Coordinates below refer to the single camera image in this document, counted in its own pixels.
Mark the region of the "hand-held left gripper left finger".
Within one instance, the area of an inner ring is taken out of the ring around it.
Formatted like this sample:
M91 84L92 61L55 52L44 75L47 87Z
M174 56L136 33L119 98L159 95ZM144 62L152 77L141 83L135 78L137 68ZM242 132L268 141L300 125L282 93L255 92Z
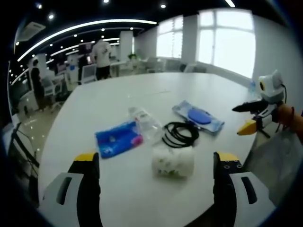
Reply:
M99 155L78 155L45 189L42 215L53 227L101 227Z

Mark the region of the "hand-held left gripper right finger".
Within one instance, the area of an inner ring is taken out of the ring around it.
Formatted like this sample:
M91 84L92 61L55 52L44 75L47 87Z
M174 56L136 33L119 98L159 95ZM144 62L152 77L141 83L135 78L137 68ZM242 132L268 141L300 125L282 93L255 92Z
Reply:
M276 209L268 188L231 153L214 153L213 194L218 227L260 227Z

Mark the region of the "person's right hand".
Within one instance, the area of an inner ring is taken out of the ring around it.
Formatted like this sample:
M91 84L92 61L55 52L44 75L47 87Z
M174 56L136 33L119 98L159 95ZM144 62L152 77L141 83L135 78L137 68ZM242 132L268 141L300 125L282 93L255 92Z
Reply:
M284 130L290 128L294 119L294 107L282 104L277 109L277 122L283 125Z

